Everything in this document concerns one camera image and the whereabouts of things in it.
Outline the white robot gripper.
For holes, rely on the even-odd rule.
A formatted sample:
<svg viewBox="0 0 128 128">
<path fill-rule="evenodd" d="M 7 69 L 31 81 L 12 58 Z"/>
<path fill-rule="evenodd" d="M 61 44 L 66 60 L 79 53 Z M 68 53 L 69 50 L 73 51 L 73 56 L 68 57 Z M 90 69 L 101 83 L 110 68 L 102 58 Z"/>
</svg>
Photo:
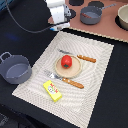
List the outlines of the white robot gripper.
<svg viewBox="0 0 128 128">
<path fill-rule="evenodd" d="M 69 7 L 65 0 L 45 0 L 47 7 L 50 9 L 54 23 L 61 23 L 71 16 Z"/>
</svg>

